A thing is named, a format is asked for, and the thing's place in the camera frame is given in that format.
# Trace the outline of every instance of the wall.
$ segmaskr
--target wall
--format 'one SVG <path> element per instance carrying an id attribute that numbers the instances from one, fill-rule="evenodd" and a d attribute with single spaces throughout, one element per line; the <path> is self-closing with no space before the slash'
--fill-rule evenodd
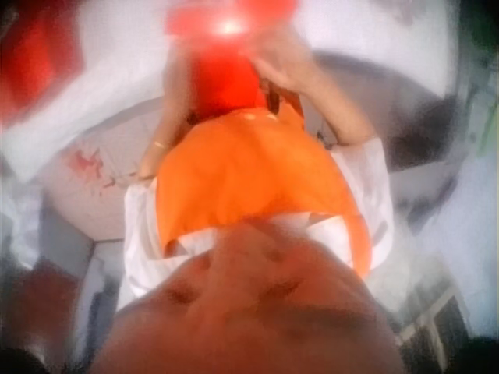
<path id="1" fill-rule="evenodd" d="M 45 208 L 41 216 L 40 251 L 42 257 L 69 275 L 83 279 L 94 242 L 55 211 Z"/>

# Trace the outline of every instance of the white sleeve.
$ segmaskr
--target white sleeve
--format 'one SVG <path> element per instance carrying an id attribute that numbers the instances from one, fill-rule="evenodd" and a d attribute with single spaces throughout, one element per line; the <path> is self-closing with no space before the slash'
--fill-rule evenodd
<path id="1" fill-rule="evenodd" d="M 163 259 L 156 219 L 156 180 L 131 185 L 125 195 L 125 277 L 136 298 L 162 283 L 188 256 Z"/>
<path id="2" fill-rule="evenodd" d="M 386 260 L 394 236 L 393 206 L 383 144 L 379 138 L 361 146 L 335 146 L 336 161 L 363 215 L 373 246 L 371 269 Z"/>

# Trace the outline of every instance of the red stain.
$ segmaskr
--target red stain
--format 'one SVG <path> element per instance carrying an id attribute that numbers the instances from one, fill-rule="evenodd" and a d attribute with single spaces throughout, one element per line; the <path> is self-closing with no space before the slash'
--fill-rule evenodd
<path id="1" fill-rule="evenodd" d="M 66 157 L 66 164 L 85 184 L 102 179 L 104 163 L 99 149 L 88 158 L 83 155 L 82 150 L 76 150 Z"/>

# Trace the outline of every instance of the hand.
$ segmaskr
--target hand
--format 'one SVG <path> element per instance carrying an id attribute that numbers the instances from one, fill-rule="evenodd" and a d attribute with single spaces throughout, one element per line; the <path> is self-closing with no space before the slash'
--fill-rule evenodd
<path id="1" fill-rule="evenodd" d="M 178 123 L 189 116 L 193 104 L 191 55 L 187 46 L 181 43 L 170 47 L 163 76 L 165 114 L 168 118 L 175 118 Z"/>
<path id="2" fill-rule="evenodd" d="M 299 94 L 306 94 L 318 75 L 312 51 L 289 27 L 256 35 L 246 54 L 262 78 Z"/>

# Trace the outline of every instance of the white surface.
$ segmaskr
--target white surface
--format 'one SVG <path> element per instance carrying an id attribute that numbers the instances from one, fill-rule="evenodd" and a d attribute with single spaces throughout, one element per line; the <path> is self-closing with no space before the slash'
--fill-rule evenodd
<path id="1" fill-rule="evenodd" d="M 383 146 L 373 139 L 363 146 L 335 147 L 331 153 L 366 220 L 371 237 L 371 269 L 379 266 L 391 251 L 394 234 L 388 172 Z M 157 232 L 156 181 L 130 186 L 125 197 L 125 272 L 119 307 L 153 290 L 193 256 L 214 246 L 218 230 L 206 228 L 179 238 L 185 254 L 163 259 Z M 330 249 L 342 262 L 352 266 L 349 234 L 343 217 L 331 217 L 309 225 L 309 213 L 286 214 L 272 219 L 294 232 L 302 232 Z"/>
<path id="2" fill-rule="evenodd" d="M 85 72 L 46 108 L 0 139 L 27 181 L 85 130 L 161 96 L 168 41 L 165 0 L 88 0 L 79 15 Z M 450 35 L 445 0 L 426 2 L 411 26 L 370 0 L 306 0 L 296 26 L 313 49 L 386 66 L 436 95 L 448 87 Z"/>
<path id="3" fill-rule="evenodd" d="M 451 271 L 472 332 L 497 338 L 497 148 L 465 162 L 453 195 L 418 239 Z"/>

